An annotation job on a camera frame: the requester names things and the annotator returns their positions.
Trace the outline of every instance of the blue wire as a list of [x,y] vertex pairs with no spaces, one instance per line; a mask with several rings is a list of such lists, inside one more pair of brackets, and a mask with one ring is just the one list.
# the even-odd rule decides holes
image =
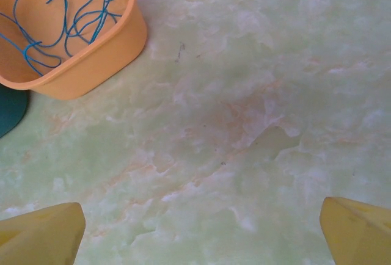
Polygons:
[[[50,4],[53,1],[54,0],[48,0],[46,2],[46,4]],[[91,12],[85,12],[82,15],[78,16],[81,13],[81,11],[84,10],[92,1],[93,0],[88,0],[85,4],[83,4],[81,6],[80,9],[78,9],[78,11],[74,15],[72,25],[68,28],[68,22],[67,22],[68,0],[64,0],[64,18],[63,18],[62,31],[60,33],[60,36],[58,37],[58,39],[54,43],[45,45],[45,44],[43,44],[42,41],[36,41],[34,38],[32,38],[28,34],[28,32],[25,30],[25,28],[23,28],[22,25],[19,23],[18,18],[16,16],[16,8],[18,6],[19,0],[15,0],[15,2],[13,4],[13,10],[12,10],[13,19],[11,17],[5,15],[4,13],[1,13],[1,12],[0,12],[0,16],[3,16],[5,18],[7,18],[9,21],[11,21],[14,24],[16,24],[18,26],[20,32],[22,33],[22,35],[25,37],[25,39],[27,40],[27,42],[29,44],[25,47],[25,49],[21,49],[15,42],[13,42],[11,39],[7,38],[5,35],[0,33],[0,37],[3,38],[5,41],[9,42],[12,46],[14,46],[23,55],[23,57],[26,60],[27,64],[37,74],[39,74],[40,76],[43,76],[43,74],[41,72],[39,72],[38,69],[36,69],[34,67],[32,62],[37,63],[37,64],[39,64],[39,65],[41,65],[43,67],[56,68],[56,67],[58,67],[62,63],[62,58],[60,56],[56,56],[54,54],[48,54],[48,53],[44,52],[41,48],[52,48],[52,47],[56,46],[61,41],[62,37],[65,35],[64,49],[65,49],[65,52],[67,53],[67,55],[69,57],[71,57],[72,55],[68,51],[68,39],[69,38],[79,37],[81,40],[83,40],[87,44],[91,44],[92,42],[94,42],[96,40],[96,38],[98,37],[99,33],[101,32],[101,30],[102,30],[102,28],[103,28],[103,26],[104,26],[104,24],[106,22],[107,16],[110,16],[113,19],[115,24],[117,24],[116,17],[121,17],[122,16],[122,15],[117,14],[117,13],[110,13],[110,12],[108,12],[108,6],[109,6],[110,2],[112,2],[113,0],[103,0],[103,4],[102,4],[102,9],[101,10],[94,10],[94,11],[91,11]],[[77,28],[77,23],[78,22],[80,22],[86,16],[89,16],[89,15],[92,15],[92,14],[97,14],[97,13],[99,15],[95,19],[93,19],[92,21],[87,22],[85,25],[83,25],[83,27],[80,30],[78,30],[78,28]],[[92,37],[91,37],[90,40],[87,40],[81,34],[82,34],[84,29],[86,29],[87,27],[89,27],[90,25],[92,25],[92,24],[94,24],[96,22],[98,22],[98,24],[95,27],[95,30],[94,30],[94,32],[92,34]],[[40,62],[40,61],[32,58],[27,53],[28,50],[31,49],[31,48],[34,48],[36,51],[38,51],[39,53],[43,54],[46,57],[57,59],[58,63],[55,64],[55,65],[48,65],[48,64],[45,64],[43,62]]]

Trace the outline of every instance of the green plastic item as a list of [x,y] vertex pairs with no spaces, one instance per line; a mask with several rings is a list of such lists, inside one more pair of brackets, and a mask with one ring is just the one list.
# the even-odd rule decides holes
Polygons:
[[7,134],[22,119],[27,108],[27,91],[0,84],[0,137]]

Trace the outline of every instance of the floor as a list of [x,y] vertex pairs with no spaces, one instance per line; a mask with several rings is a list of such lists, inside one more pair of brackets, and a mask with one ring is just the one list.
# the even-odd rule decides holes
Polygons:
[[0,219],[80,202],[76,265],[333,264],[325,197],[391,207],[391,0],[138,2],[142,55],[0,140]]

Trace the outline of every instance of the yellow object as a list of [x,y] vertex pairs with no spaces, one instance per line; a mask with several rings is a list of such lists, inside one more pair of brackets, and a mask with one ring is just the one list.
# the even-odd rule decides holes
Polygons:
[[391,264],[390,209],[328,197],[320,224],[336,265]]
[[[14,1],[1,0],[0,12],[12,16]],[[62,29],[64,3],[53,1],[47,5],[47,1],[20,0],[18,20],[36,40],[51,43]],[[74,16],[87,1],[71,0],[68,15]],[[101,7],[101,0],[92,1],[88,11],[101,10]],[[147,40],[147,26],[136,0],[112,1],[110,11],[122,14],[118,23],[114,25],[108,18],[98,38],[88,46],[79,38],[73,38],[68,44],[73,57],[68,58],[65,54],[63,41],[45,50],[49,54],[62,56],[65,61],[49,72],[49,69],[36,65],[37,69],[44,73],[42,77],[30,68],[16,48],[0,38],[0,83],[9,88],[34,90],[61,100],[77,98],[92,90],[134,60]],[[0,32],[21,48],[28,45],[18,27],[7,18],[0,17]],[[93,31],[86,32],[85,38],[90,38],[92,34]],[[53,64],[53,60],[47,60],[34,50],[30,50],[29,54],[39,61]]]
[[86,221],[64,203],[0,221],[1,265],[72,265]]

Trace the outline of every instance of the green marble surface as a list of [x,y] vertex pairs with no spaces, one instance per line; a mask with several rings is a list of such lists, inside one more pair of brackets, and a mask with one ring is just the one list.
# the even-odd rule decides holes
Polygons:
[[76,265],[333,264],[324,197],[391,207],[391,0],[138,2],[137,60],[0,139],[0,219],[80,202]]

